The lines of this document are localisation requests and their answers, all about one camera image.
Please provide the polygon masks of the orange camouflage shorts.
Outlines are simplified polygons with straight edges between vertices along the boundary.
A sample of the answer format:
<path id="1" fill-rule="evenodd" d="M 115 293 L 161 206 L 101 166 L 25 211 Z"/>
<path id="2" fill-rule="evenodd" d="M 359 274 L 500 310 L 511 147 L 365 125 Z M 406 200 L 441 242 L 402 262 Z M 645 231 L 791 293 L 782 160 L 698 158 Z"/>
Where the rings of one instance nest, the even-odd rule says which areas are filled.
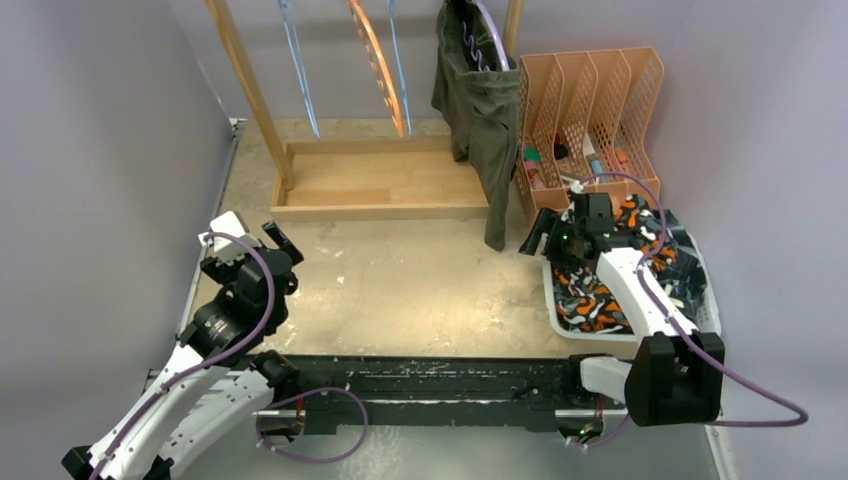
<path id="1" fill-rule="evenodd" d="M 650 209 L 645 198 L 637 194 L 627 196 L 614 218 L 615 229 L 634 234 L 637 248 L 642 252 L 649 252 L 659 244 L 659 214 Z M 650 269 L 677 307 L 684 305 L 683 295 L 675 291 L 679 281 L 673 278 L 672 269 L 681 264 L 678 242 L 667 230 L 660 252 L 650 261 Z M 551 273 L 557 322 L 565 330 L 610 335 L 632 332 L 614 295 L 589 267 L 571 270 L 553 267 Z"/>

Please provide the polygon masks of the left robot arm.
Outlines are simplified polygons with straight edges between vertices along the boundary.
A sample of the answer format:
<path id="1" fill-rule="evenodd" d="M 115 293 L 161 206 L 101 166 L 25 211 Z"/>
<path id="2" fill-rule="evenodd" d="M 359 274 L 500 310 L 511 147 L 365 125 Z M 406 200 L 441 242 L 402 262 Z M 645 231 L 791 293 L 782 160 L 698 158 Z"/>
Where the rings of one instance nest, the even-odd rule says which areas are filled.
<path id="1" fill-rule="evenodd" d="M 166 365 L 122 420 L 90 446 L 71 448 L 64 469 L 74 479 L 178 479 L 197 457 L 251 411 L 284 409 L 297 399 L 297 371 L 262 353 L 236 366 L 288 318 L 302 253 L 268 221 L 274 244 L 226 212 L 200 234 L 209 246 L 201 271 L 220 287 L 178 335 Z"/>

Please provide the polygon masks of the white plastic basket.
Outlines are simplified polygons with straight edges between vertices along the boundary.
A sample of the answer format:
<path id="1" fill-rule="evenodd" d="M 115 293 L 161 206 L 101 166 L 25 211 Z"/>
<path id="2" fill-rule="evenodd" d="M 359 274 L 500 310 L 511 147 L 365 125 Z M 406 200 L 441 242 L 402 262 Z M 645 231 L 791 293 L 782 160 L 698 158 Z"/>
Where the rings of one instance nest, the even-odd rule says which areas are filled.
<path id="1" fill-rule="evenodd" d="M 710 279 L 707 271 L 706 262 L 703 260 L 701 251 L 698 248 L 695 238 L 694 240 L 696 252 L 700 254 L 704 269 L 707 273 L 707 289 L 705 292 L 704 306 L 699 310 L 697 322 L 695 324 L 699 330 L 703 332 L 714 332 L 719 334 L 722 331 L 720 322 L 718 305 L 715 295 L 710 284 Z M 557 335 L 572 339 L 572 340 L 593 340 L 608 343 L 632 343 L 635 341 L 635 336 L 628 329 L 605 330 L 600 333 L 582 332 L 577 326 L 568 324 L 564 318 L 557 312 L 557 308 L 563 304 L 565 300 L 572 300 L 572 295 L 567 295 L 557 286 L 557 281 L 554 279 L 554 269 L 548 261 L 542 263 L 542 284 L 544 286 L 545 301 L 547 305 L 549 323 Z"/>

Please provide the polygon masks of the olive green shorts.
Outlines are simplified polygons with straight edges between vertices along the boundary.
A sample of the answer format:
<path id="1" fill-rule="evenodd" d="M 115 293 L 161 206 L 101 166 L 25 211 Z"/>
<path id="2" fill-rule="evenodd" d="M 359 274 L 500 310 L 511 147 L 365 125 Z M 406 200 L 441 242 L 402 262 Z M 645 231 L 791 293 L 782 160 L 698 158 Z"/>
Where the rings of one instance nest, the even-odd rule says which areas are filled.
<path id="1" fill-rule="evenodd" d="M 457 162 L 475 170 L 489 205 L 484 242 L 501 251 L 505 246 L 506 211 L 516 170 L 519 123 L 519 70 L 509 57 L 510 70 L 498 71 L 496 54 L 482 26 L 472 31 L 491 71 L 480 72 L 463 41 L 456 8 L 466 1 L 445 1 L 436 20 L 437 67 L 431 106 L 450 128 L 450 146 Z"/>

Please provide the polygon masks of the lavender wavy hanger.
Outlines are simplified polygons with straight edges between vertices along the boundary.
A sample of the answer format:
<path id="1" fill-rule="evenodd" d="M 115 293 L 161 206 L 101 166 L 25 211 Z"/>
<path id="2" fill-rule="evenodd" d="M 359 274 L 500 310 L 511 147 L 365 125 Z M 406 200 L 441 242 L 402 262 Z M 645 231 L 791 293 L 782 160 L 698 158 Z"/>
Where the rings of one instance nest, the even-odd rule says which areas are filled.
<path id="1" fill-rule="evenodd" d="M 492 65 L 485 59 L 480 42 L 472 31 L 472 23 L 476 20 L 481 26 L 484 34 L 490 41 L 496 54 L 496 67 L 498 71 L 509 71 L 510 62 L 506 54 L 503 42 L 497 31 L 494 20 L 487 7 L 482 1 L 466 1 L 463 6 L 456 8 L 463 28 L 463 41 L 468 49 L 472 61 L 476 64 L 476 70 L 480 72 L 491 71 Z"/>

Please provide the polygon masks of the dark shark print shorts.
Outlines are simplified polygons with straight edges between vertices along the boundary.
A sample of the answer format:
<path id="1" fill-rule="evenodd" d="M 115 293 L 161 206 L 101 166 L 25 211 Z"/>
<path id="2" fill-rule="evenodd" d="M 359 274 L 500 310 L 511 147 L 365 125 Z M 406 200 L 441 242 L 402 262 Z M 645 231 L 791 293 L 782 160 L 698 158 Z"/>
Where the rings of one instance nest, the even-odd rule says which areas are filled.
<path id="1" fill-rule="evenodd" d="M 664 213 L 668 230 L 663 249 L 653 258 L 652 271 L 672 303 L 696 323 L 705 302 L 707 273 L 686 228 L 671 210 Z"/>

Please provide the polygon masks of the orange hanger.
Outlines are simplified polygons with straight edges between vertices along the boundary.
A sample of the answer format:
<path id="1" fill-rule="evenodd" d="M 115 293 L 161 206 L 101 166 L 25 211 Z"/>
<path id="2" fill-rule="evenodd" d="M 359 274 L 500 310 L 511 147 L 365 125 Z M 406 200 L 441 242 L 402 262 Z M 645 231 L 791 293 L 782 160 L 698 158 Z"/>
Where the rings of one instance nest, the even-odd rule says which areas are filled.
<path id="1" fill-rule="evenodd" d="M 360 1 L 347 0 L 355 28 L 363 44 L 372 71 L 374 72 L 377 87 L 382 100 L 389 111 L 400 138 L 407 136 L 406 125 L 403 120 L 401 105 L 398 100 L 393 78 L 383 53 L 378 36 L 368 18 Z"/>

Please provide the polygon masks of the light blue wire hanger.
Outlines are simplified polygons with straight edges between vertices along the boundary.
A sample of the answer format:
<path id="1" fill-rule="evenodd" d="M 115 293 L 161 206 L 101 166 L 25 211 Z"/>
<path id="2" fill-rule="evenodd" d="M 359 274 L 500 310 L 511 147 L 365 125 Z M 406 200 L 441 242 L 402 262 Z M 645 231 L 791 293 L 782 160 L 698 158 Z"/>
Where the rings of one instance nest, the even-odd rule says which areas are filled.
<path id="1" fill-rule="evenodd" d="M 314 103 L 309 86 L 308 75 L 305 69 L 300 39 L 297 31 L 296 16 L 289 0 L 277 0 L 276 3 L 278 5 L 278 9 L 281 15 L 283 29 L 286 35 L 288 48 L 297 75 L 298 84 L 301 90 L 307 118 L 309 120 L 314 137 L 317 140 L 320 140 L 321 132 L 314 109 Z"/>

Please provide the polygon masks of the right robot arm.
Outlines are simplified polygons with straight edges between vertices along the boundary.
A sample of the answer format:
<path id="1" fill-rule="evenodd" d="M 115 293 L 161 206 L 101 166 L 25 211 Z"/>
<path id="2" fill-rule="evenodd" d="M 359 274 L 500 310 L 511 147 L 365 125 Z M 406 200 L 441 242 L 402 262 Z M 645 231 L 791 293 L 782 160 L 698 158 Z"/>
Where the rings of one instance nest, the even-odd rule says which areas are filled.
<path id="1" fill-rule="evenodd" d="M 663 291 L 650 270 L 649 239 L 616 219 L 606 193 L 571 193 L 570 209 L 542 208 L 519 251 L 536 253 L 562 273 L 591 273 L 605 287 L 586 293 L 575 313 L 597 324 L 624 317 L 637 343 L 633 360 L 589 354 L 571 358 L 561 392 L 576 407 L 599 395 L 626 406 L 638 426 L 707 423 L 718 418 L 725 346 L 702 332 Z"/>

